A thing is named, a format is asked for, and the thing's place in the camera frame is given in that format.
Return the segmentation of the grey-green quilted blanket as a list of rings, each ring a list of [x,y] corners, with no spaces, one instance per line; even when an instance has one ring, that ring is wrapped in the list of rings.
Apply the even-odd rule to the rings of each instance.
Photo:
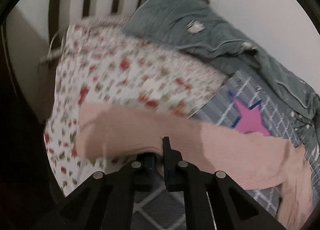
[[[319,160],[319,95],[206,0],[142,0],[124,32],[194,55],[224,73],[242,66],[255,71],[293,110],[297,135],[308,155]]]

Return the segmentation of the floral red white pillow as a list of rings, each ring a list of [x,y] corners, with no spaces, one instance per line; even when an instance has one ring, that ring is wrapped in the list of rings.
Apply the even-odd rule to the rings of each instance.
[[[84,19],[70,25],[63,38],[44,142],[65,196],[94,172],[111,173],[127,161],[78,157],[75,143],[83,103],[131,105],[189,118],[227,79],[188,54],[125,35],[121,29],[127,20],[121,15]]]

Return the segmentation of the pink knit sweater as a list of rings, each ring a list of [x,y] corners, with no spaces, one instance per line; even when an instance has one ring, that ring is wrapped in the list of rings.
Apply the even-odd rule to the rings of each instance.
[[[79,157],[89,159],[161,155],[164,137],[186,161],[208,173],[224,171],[245,190],[280,186],[277,219],[285,228],[300,229],[311,215],[305,148],[261,129],[242,134],[210,122],[94,102],[80,108],[75,147]]]

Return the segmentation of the grey checked bed sheet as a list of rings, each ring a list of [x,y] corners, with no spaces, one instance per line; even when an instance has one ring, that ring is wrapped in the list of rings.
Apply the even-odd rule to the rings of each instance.
[[[135,88],[135,103],[142,109],[195,118],[242,134],[279,136],[295,147],[300,145],[301,138],[292,125],[298,114],[277,99],[256,75],[239,70],[230,79],[218,73],[196,78],[143,78]]]

